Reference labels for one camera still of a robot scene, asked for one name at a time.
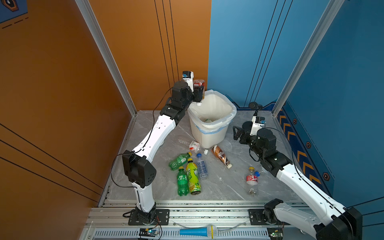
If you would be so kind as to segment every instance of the white plastic bag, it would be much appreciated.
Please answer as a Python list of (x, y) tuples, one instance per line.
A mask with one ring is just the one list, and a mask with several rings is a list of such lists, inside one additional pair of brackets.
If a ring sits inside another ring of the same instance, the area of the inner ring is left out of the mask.
[(235, 105), (226, 96), (214, 90), (205, 91), (201, 106), (193, 102), (188, 108), (189, 117), (204, 134), (214, 134), (228, 126), (236, 112)]

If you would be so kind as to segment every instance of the green bottle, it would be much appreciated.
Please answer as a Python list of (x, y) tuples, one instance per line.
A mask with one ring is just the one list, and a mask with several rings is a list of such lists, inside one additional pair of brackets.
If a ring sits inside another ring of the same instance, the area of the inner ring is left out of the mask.
[(179, 167), (179, 173), (177, 174), (177, 193), (179, 196), (188, 195), (188, 178), (184, 171), (184, 167)]
[(189, 191), (192, 195), (201, 193), (201, 186), (198, 179), (198, 170), (196, 164), (193, 163), (192, 158), (188, 159), (187, 176), (189, 180)]
[(175, 171), (178, 167), (183, 166), (183, 164), (187, 161), (187, 159), (192, 156), (191, 152), (180, 154), (175, 160), (170, 162), (168, 166), (172, 171)]

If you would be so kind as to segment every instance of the yellow-green bottle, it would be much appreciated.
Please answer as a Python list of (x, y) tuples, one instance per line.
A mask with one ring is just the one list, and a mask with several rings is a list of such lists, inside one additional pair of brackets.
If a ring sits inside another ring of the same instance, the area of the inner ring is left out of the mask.
[(198, 170), (196, 164), (193, 163), (192, 158), (188, 158), (187, 176), (189, 180), (189, 191), (192, 195), (201, 193), (201, 186), (198, 178)]

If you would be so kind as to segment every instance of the gray marble surface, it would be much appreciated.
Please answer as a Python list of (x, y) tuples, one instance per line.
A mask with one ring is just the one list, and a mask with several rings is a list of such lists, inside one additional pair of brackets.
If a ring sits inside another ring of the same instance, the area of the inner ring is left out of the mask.
[[(268, 172), (263, 172), (261, 164), (254, 162), (248, 154), (248, 145), (240, 144), (233, 139), (232, 126), (242, 126), (245, 121), (252, 119), (254, 111), (238, 111), (233, 121), (228, 127), (225, 139), (219, 143), (219, 147), (224, 151), (229, 161), (233, 164), (231, 169), (227, 169), (212, 153), (203, 155), (208, 168), (209, 177), (201, 180), (202, 192), (199, 195), (178, 196), (177, 194), (177, 170), (171, 171), (168, 163), (176, 158), (180, 153), (188, 152), (188, 148), (178, 143), (178, 136), (189, 136), (192, 141), (192, 132), (188, 113), (167, 136), (164, 144), (158, 149), (152, 164), (157, 170), (157, 175), (152, 183), (153, 196), (155, 200), (252, 200), (255, 202), (268, 202), (274, 198), (284, 202), (302, 202), (287, 185), (280, 182)], [(279, 129), (272, 119), (270, 111), (259, 111), (259, 116), (265, 117), (266, 126)], [(145, 137), (153, 124), (152, 111), (139, 111), (132, 134), (128, 141), (127, 149), (132, 150)], [(276, 148), (290, 158), (283, 141), (283, 136), (272, 129), (276, 135)], [(130, 186), (128, 177), (124, 175), (121, 157), (117, 160), (118, 168), (114, 174), (114, 179), (118, 184)], [(259, 178), (259, 194), (250, 196), (246, 192), (245, 176), (248, 168), (253, 166), (261, 173)], [(107, 195), (109, 200), (134, 200), (135, 194), (132, 189), (120, 188), (113, 183)]]

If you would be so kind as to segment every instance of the orange chevron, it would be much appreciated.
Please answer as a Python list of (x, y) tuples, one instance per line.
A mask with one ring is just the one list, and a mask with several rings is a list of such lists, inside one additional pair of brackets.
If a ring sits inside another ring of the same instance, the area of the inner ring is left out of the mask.
[(321, 182), (320, 182), (319, 179), (315, 178), (314, 176), (312, 176), (312, 175), (310, 174), (310, 181), (312, 181), (312, 180), (315, 180), (316, 182), (318, 182), (319, 184), (321, 184)]
[(297, 151), (297, 161), (300, 162), (300, 155), (304, 156), (304, 157), (307, 157), (307, 154), (303, 153), (303, 152), (300, 152), (300, 151)]
[(284, 123), (284, 128), (283, 128), (283, 132), (285, 133), (285, 127), (290, 127), (291, 125), (289, 123)]
[(312, 167), (311, 165), (309, 165), (309, 164), (306, 163), (306, 162), (303, 162), (303, 173), (304, 173), (304, 175), (305, 175), (305, 167), (309, 167), (310, 169), (313, 170), (313, 167)]
[(288, 141), (289, 141), (289, 136), (290, 135), (294, 135), (294, 136), (296, 136), (296, 134), (294, 133), (294, 132), (290, 132), (290, 131), (288, 131)]
[(287, 118), (287, 117), (284, 116), (284, 115), (281, 115), (281, 116), (280, 116), (280, 125), (281, 125), (281, 119), (282, 119), (282, 118)]

